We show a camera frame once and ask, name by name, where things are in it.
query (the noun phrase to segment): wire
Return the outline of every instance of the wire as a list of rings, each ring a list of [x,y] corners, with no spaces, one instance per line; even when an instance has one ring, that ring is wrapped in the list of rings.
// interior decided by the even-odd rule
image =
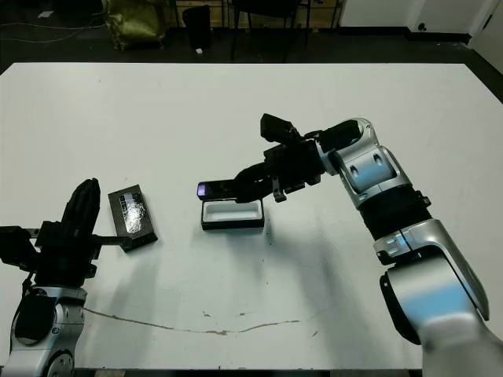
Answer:
[[[73,37],[74,35],[76,35],[77,33],[81,32],[82,30],[85,30],[85,29],[97,29],[99,27],[104,27],[105,24],[101,24],[101,25],[97,25],[97,26],[84,26],[84,27],[78,27],[77,30],[75,30],[73,33],[71,33],[70,35],[66,35],[62,38],[56,38],[56,39],[48,39],[46,41],[30,41],[28,39],[17,39],[17,38],[0,38],[0,42],[1,41],[14,41],[14,42],[26,42],[26,43],[52,43],[52,42],[60,42],[60,41],[64,41],[65,39],[69,39],[71,37]]]
[[[30,291],[32,277],[33,277],[33,271],[30,271],[30,273],[28,274],[28,277],[26,279],[24,279],[24,282],[22,284],[23,290],[22,290],[21,298],[23,298],[26,295],[26,292]]]
[[[43,27],[45,29],[62,29],[62,30],[82,30],[82,29],[98,29],[103,27],[105,24],[97,26],[82,26],[82,27],[63,27],[63,26],[46,26],[46,25],[36,25],[36,24],[26,24],[24,22],[11,22],[10,24],[0,24],[0,27],[5,26],[32,26],[32,27]]]

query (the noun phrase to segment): table surface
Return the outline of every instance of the table surface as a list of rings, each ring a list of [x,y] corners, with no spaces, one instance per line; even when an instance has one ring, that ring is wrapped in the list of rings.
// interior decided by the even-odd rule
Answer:
[[[339,178],[265,199],[263,231],[201,230],[196,183],[262,160],[264,112],[303,134],[371,120],[479,275],[503,337],[503,106],[464,65],[15,64],[0,76],[0,224],[59,220],[96,177],[97,234],[115,234],[107,194],[139,184],[160,238],[101,251],[77,367],[420,367]],[[25,273],[0,269],[3,364]]]

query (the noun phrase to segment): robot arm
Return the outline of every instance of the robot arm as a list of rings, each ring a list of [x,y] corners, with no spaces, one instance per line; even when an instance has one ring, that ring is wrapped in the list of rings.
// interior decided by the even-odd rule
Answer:
[[[92,234],[100,210],[96,179],[73,193],[61,222],[44,221],[40,229],[0,227],[0,257],[30,275],[11,327],[9,359],[2,377],[69,377],[75,345],[84,327],[87,293],[81,286],[94,277],[93,259],[104,244],[127,244],[124,237]],[[30,238],[37,239],[35,246]],[[35,284],[31,278],[35,274]]]
[[[482,284],[368,120],[300,137],[290,122],[264,115],[261,135],[281,144],[237,175],[237,202],[269,193],[281,202],[324,172],[338,174],[375,240],[376,256],[391,266],[381,291],[400,335],[421,344],[424,375],[503,374],[503,342],[484,324],[489,305]]]

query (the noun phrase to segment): yellow bag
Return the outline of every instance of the yellow bag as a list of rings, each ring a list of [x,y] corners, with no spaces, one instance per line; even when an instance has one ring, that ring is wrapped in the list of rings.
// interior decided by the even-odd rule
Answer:
[[[163,0],[102,0],[105,23],[116,49],[159,42],[166,34]]]

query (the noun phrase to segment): smartphone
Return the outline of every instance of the smartphone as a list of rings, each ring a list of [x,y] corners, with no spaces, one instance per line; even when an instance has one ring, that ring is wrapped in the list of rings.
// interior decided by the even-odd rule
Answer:
[[[201,200],[235,199],[234,180],[200,182],[197,196]]]

